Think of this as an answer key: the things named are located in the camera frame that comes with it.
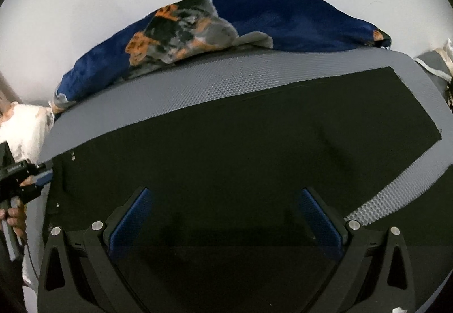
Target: round metal bolt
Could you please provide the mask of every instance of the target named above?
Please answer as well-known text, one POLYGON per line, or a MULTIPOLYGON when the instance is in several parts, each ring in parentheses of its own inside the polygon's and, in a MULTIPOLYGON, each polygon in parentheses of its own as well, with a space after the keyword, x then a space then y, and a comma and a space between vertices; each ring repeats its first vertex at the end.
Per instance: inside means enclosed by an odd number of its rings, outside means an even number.
POLYGON ((53 236, 57 236, 60 232, 61 232, 61 228, 59 228, 59 227, 57 226, 57 227, 54 227, 50 233, 51 233, 53 236))
POLYGON ((390 228, 390 232, 393 234, 393 235, 399 235, 401 232, 400 230, 396 227, 396 226, 392 226, 390 228))
POLYGON ((347 225, 353 229, 353 230, 358 230, 360 229, 360 224, 358 221, 356 220, 350 220, 350 222, 347 223, 347 225))
POLYGON ((102 221, 96 221, 96 222, 93 222, 93 224, 91 225, 91 228, 94 231, 98 231, 98 230, 102 229, 103 226, 104 226, 104 224, 102 223, 102 221))

